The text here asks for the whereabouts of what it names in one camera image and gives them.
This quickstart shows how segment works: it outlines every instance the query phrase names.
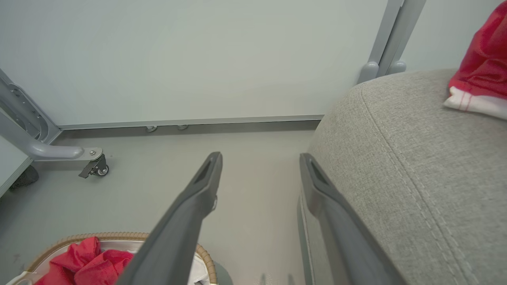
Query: sofa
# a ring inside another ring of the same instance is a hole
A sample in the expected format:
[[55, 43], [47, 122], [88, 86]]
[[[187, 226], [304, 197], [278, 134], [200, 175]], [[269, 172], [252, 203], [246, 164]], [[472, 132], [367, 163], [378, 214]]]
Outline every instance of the sofa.
[[[455, 69], [352, 88], [310, 153], [408, 284], [507, 284], [507, 121], [448, 109]], [[306, 284], [335, 284], [299, 204]]]

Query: red cloth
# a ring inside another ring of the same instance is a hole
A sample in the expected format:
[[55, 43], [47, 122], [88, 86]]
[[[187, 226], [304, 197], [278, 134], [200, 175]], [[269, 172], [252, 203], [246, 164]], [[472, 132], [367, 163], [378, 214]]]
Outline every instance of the red cloth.
[[90, 237], [53, 258], [35, 285], [113, 285], [133, 256], [117, 250], [100, 253], [98, 238]]
[[507, 1], [498, 6], [476, 32], [449, 83], [472, 95], [507, 99]]

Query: red garment with white trim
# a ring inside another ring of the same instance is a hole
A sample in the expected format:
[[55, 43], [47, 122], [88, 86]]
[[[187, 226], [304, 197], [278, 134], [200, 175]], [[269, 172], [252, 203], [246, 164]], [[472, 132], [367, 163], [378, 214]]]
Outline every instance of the red garment with white trim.
[[507, 120], [507, 1], [476, 32], [444, 106]]
[[35, 285], [113, 285], [133, 256], [117, 250], [101, 253], [98, 238], [89, 237], [53, 258]]

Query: basket rim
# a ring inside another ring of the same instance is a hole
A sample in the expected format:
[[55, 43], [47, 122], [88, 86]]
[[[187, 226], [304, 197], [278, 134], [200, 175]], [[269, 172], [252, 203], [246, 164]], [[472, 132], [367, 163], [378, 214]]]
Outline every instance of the basket rim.
[[[97, 237], [99, 241], [105, 240], [135, 240], [135, 241], [146, 241], [148, 237], [148, 233], [139, 233], [139, 232], [102, 232], [102, 233], [89, 233], [89, 234], [79, 234], [79, 235], [71, 235], [66, 238], [63, 238], [57, 241], [55, 244], [49, 246], [42, 254], [38, 255], [35, 260], [28, 266], [26, 271], [34, 272], [37, 267], [39, 267], [44, 260], [46, 260], [50, 255], [55, 253], [57, 250], [62, 247], [71, 245], [76, 242], [81, 242], [89, 237]], [[199, 255], [199, 257], [204, 261], [206, 268], [208, 269], [209, 281], [211, 284], [217, 283], [216, 277], [216, 269], [213, 259], [209, 253], [200, 245], [197, 244], [195, 252]]]

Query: floor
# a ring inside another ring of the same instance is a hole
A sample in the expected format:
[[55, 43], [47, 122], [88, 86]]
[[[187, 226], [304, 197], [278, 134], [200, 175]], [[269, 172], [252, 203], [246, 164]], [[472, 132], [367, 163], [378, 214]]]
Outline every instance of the floor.
[[56, 145], [101, 147], [110, 172], [78, 177], [83, 162], [34, 163], [40, 179], [0, 204], [0, 284], [69, 235], [150, 232], [206, 156], [224, 157], [218, 204], [199, 243], [234, 284], [304, 285], [296, 205], [298, 158], [318, 122], [96, 129]]

